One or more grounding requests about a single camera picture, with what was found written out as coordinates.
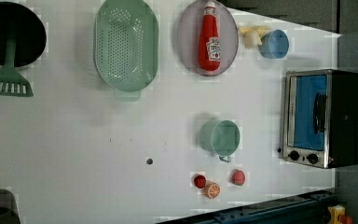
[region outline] green colander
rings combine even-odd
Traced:
[[[94,61],[119,101],[137,101],[158,70],[158,21],[143,0],[107,0],[95,22]]]

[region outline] toaster oven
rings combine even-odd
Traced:
[[[288,72],[283,159],[335,168],[358,164],[358,74]]]

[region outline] toaster oven door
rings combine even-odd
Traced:
[[[288,146],[324,150],[327,76],[291,77]]]

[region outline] red ketchup bottle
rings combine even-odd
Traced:
[[[205,4],[199,41],[199,65],[206,71],[214,71],[220,66],[220,44],[215,10],[213,1]]]

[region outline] green mug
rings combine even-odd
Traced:
[[[201,146],[217,154],[224,162],[231,162],[230,155],[237,150],[240,139],[240,129],[229,120],[212,119],[200,131]]]

